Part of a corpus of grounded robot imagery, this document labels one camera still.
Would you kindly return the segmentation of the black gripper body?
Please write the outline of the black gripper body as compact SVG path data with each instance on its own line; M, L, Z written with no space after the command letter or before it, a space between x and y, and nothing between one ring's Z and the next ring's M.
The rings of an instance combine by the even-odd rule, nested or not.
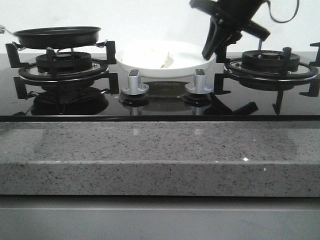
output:
M223 31L245 31L264 41L270 32L252 21L263 3L263 0L191 0L189 5L211 15L207 36L210 40L220 37Z

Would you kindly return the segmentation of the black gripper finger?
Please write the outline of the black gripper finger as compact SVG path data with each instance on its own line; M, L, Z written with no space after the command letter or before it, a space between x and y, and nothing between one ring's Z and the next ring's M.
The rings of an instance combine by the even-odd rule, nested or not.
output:
M202 50L203 58L209 60L214 53L223 49L230 36L231 30L224 24L224 20L211 16L207 39Z
M228 46L236 44L242 38L242 36L243 35L240 31L231 33L230 36L222 41L222 43L216 49L215 53L226 52Z

